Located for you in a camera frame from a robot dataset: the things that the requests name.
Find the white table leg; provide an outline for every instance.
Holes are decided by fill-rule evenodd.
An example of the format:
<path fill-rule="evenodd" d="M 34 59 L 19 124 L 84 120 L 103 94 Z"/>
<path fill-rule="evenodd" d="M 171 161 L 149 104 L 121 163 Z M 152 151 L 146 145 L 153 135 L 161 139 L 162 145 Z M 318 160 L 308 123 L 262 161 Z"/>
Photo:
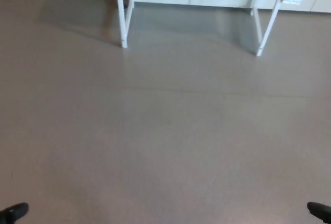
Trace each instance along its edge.
<path fill-rule="evenodd" d="M 134 0 L 129 1 L 128 9 L 127 9 L 127 16 L 125 17 L 125 10 L 124 10 L 124 0 L 117 0 L 118 6 L 118 17 L 119 17 L 119 30 L 121 33 L 121 41 L 122 47 L 128 47 L 128 33 L 130 28 L 130 22 L 132 17 L 132 11 L 134 8 Z"/>

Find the gray floor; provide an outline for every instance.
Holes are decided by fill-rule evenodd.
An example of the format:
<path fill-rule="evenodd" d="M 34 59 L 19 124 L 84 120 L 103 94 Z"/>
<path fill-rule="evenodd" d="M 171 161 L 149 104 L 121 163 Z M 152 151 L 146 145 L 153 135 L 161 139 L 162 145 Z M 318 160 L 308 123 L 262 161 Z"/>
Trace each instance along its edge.
<path fill-rule="evenodd" d="M 320 223 L 331 204 L 331 16 L 0 2 L 0 207 L 20 223 Z"/>

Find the white metal frame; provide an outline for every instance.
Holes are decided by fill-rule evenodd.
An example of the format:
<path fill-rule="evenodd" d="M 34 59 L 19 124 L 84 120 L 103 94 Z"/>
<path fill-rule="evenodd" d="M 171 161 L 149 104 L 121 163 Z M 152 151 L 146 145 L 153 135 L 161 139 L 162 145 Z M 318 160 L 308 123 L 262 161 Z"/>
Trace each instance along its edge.
<path fill-rule="evenodd" d="M 268 23 L 267 29 L 265 31 L 265 33 L 262 33 L 262 28 L 261 28 L 261 21 L 260 21 L 260 17 L 259 17 L 259 11 L 257 8 L 257 0 L 252 0 L 252 4 L 251 4 L 251 15 L 254 17 L 254 23 L 255 23 L 255 27 L 257 30 L 257 37 L 258 37 L 258 49 L 257 49 L 257 53 L 256 56 L 261 56 L 262 52 L 264 50 L 264 47 L 267 43 L 268 37 L 270 35 L 270 32 L 273 28 L 273 25 L 275 23 L 278 11 L 280 9 L 282 0 L 276 0 L 276 3 L 274 5 L 272 14 L 271 14 L 271 18 L 270 21 Z"/>
<path fill-rule="evenodd" d="M 121 32 L 122 47 L 127 48 L 130 22 L 131 22 L 132 12 L 134 9 L 134 0 L 129 0 L 126 15 L 124 10 L 124 0 L 117 0 L 117 5 L 118 5 L 119 29 Z"/>
<path fill-rule="evenodd" d="M 258 43 L 259 43 L 258 49 L 256 52 L 256 56 L 262 55 L 262 52 L 267 43 L 270 32 L 275 23 L 281 3 L 282 3 L 282 0 L 276 0 L 270 21 L 267 26 L 267 29 L 266 29 L 265 33 L 263 34 L 262 28 L 261 28 L 261 21 L 260 21 L 260 17 L 259 17 L 259 11 L 257 8 L 257 0 L 252 0 L 252 2 L 251 2 L 251 15 L 254 17 L 254 23 L 255 23 L 255 27 L 256 27 L 256 31 L 257 31 L 257 38 L 258 38 Z M 134 9 L 134 0 L 129 0 L 129 5 L 127 8 L 126 15 L 125 15 L 125 10 L 124 10 L 124 0 L 117 0 L 117 4 L 118 4 L 119 29 L 121 31 L 122 47 L 127 48 L 130 22 L 131 22 L 131 17 L 132 17 L 132 11 Z"/>

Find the floor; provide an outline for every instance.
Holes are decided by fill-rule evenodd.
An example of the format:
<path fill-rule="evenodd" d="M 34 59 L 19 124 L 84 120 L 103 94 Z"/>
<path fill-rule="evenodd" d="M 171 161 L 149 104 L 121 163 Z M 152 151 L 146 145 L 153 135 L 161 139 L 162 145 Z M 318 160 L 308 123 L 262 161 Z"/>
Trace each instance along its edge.
<path fill-rule="evenodd" d="M 22 224 L 314 224 L 331 204 L 331 16 L 0 1 L 0 207 Z"/>

